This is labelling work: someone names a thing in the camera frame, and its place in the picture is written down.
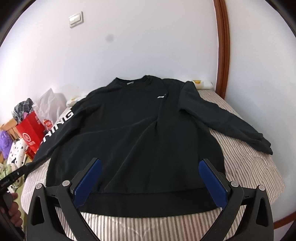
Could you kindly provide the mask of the person's left hand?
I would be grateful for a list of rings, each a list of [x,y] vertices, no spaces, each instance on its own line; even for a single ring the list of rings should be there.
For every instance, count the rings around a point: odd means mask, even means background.
[[[15,227],[19,227],[20,229],[22,229],[22,224],[23,224],[23,220],[21,218],[21,211],[19,210],[19,205],[17,202],[15,202],[15,200],[18,198],[18,194],[17,193],[8,193],[9,197],[12,198],[12,203],[11,203],[11,207],[9,209],[9,217],[10,217],[10,221],[11,223],[15,226]]]

